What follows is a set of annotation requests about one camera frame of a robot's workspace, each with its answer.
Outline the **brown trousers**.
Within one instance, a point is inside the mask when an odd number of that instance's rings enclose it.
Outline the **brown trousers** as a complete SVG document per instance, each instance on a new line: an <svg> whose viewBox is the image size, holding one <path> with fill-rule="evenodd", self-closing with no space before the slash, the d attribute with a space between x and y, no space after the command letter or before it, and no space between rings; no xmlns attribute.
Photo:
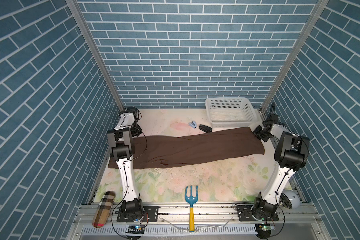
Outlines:
<svg viewBox="0 0 360 240"><path fill-rule="evenodd" d="M133 138L133 167L168 169L225 159L263 155L262 142L251 129L237 128L199 135Z"/></svg>

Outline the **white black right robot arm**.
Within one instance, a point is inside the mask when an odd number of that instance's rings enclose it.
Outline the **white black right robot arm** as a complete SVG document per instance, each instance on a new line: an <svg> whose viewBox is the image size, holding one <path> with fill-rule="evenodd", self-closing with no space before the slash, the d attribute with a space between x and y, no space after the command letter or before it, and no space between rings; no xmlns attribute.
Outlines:
<svg viewBox="0 0 360 240"><path fill-rule="evenodd" d="M288 181L306 165L309 156L310 139L294 133L286 124L281 123L275 109L276 103L272 103L263 125L253 131L253 134L264 142L269 139L278 140L274 153L277 166L266 188L255 198L252 207L253 217L258 221L274 217Z"/></svg>

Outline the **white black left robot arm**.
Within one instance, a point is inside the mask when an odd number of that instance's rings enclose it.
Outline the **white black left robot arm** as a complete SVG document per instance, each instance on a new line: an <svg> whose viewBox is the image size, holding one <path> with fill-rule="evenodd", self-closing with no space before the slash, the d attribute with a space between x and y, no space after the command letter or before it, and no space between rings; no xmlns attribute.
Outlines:
<svg viewBox="0 0 360 240"><path fill-rule="evenodd" d="M138 124L141 113L135 107L127 107L119 113L119 117L117 125L107 131L110 162L115 163L119 169L123 187L118 216L122 221L140 222L144 218L144 207L134 175L135 145L133 137L138 137L143 133Z"/></svg>

